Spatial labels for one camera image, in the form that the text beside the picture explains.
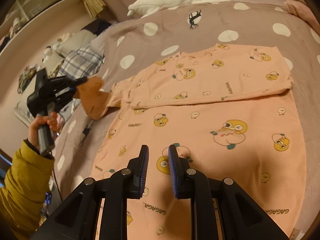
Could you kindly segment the person's left hand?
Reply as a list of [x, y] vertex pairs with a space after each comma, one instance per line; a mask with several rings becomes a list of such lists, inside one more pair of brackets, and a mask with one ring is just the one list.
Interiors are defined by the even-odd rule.
[[29, 125], [27, 141], [33, 148], [41, 152], [41, 147], [45, 141], [56, 138], [59, 130], [58, 114], [50, 113], [49, 116], [38, 115]]

